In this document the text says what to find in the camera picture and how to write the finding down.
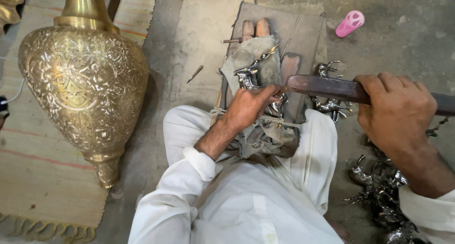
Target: wooden stick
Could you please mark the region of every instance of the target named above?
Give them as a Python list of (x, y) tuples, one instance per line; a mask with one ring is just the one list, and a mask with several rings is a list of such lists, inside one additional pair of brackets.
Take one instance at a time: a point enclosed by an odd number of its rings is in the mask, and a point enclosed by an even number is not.
[[(217, 107), (220, 107), (220, 103), (221, 103), (221, 90), (223, 89), (223, 87), (220, 88), (220, 92), (218, 93), (218, 100), (217, 100)], [(210, 122), (210, 126), (213, 126), (213, 124), (215, 124), (215, 122), (217, 122), (217, 117), (218, 115), (215, 115), (212, 117), (212, 121)]]

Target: white wire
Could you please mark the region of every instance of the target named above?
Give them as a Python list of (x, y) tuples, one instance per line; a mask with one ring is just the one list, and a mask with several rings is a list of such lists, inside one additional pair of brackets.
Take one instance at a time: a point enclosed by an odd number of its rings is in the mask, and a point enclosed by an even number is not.
[(17, 97), (20, 95), (20, 93), (22, 92), (22, 87), (24, 86), (25, 80), (26, 80), (25, 78), (22, 79), (22, 83), (20, 84), (19, 92), (17, 92), (17, 95), (16, 95), (15, 97), (13, 97), (13, 99), (11, 99), (11, 100), (2, 101), (2, 102), (0, 103), (0, 105), (4, 105), (4, 104), (7, 104), (7, 103), (9, 103), (9, 102), (12, 102), (12, 101), (16, 100), (16, 98), (17, 98)]

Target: knee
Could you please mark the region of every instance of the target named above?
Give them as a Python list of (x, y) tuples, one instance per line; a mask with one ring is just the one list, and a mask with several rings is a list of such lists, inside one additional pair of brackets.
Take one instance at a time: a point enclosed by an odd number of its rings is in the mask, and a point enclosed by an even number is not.
[(182, 121), (185, 118), (185, 115), (188, 114), (189, 109), (193, 108), (192, 106), (177, 106), (170, 109), (163, 119), (163, 125), (175, 124)]

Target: metal tool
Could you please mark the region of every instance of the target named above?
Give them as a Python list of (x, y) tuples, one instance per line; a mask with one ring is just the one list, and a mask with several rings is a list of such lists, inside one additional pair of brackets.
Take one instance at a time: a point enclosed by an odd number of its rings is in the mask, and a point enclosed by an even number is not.
[[(321, 78), (310, 75), (294, 75), (287, 78), (286, 90), (312, 96), (371, 105), (370, 96), (357, 81), (338, 78)], [(438, 103), (436, 115), (455, 116), (455, 96), (431, 93)]]
[(224, 39), (221, 41), (221, 44), (224, 44), (224, 43), (242, 43), (242, 38), (239, 37), (236, 39)]
[(187, 84), (204, 68), (202, 65), (197, 68), (196, 72), (190, 77), (190, 79), (187, 81)]

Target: pile of metal figurines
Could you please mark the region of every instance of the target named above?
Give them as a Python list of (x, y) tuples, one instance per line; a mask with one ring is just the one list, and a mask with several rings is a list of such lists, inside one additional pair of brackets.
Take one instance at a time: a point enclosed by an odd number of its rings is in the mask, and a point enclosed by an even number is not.
[[(426, 131), (427, 136), (437, 136), (435, 130), (448, 121), (447, 118), (440, 121), (436, 127)], [(362, 160), (366, 158), (361, 155), (349, 171), (350, 178), (364, 187), (364, 191), (352, 198), (344, 199), (351, 204), (364, 203), (369, 205), (373, 213), (373, 221), (380, 227), (385, 228), (384, 235), (386, 244), (422, 244), (421, 239), (413, 238), (411, 235), (417, 231), (417, 227), (403, 215), (400, 209), (398, 189), (408, 184), (407, 179), (401, 174), (390, 158), (367, 139), (367, 145), (371, 146), (377, 162), (372, 166), (371, 173), (364, 171), (361, 166)]]
[[(340, 63), (341, 61), (333, 61), (329, 62), (328, 64), (320, 63), (316, 66), (316, 75), (323, 78), (330, 78), (328, 75), (329, 71), (338, 71), (337, 68), (333, 67), (332, 64)], [(343, 78), (343, 75), (338, 75), (335, 78)], [(321, 103), (321, 100), (317, 96), (309, 96), (311, 101), (314, 104), (314, 110), (320, 111), (321, 113), (331, 113), (331, 118), (335, 125), (337, 125), (340, 116), (346, 118), (346, 114), (341, 112), (340, 110), (348, 110), (352, 112), (352, 110), (348, 107), (341, 106), (341, 100), (328, 98), (325, 104)], [(351, 106), (351, 102), (345, 102), (347, 106)]]

